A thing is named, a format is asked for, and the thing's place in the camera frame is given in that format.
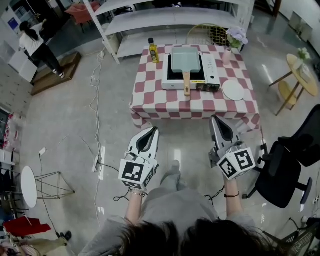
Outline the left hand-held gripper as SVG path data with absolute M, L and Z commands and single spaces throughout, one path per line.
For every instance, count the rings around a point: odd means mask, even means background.
M 126 187 L 146 191 L 159 167 L 158 152 L 160 132 L 157 127 L 142 130 L 132 137 L 124 159 L 120 161 L 118 179 Z

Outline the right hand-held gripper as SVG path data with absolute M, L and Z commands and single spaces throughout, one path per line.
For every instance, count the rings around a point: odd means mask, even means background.
M 256 167 L 251 148 L 240 141 L 240 134 L 233 123 L 224 117 L 213 115 L 209 121 L 209 129 L 216 146 L 209 152 L 211 167 L 218 167 L 228 181 Z

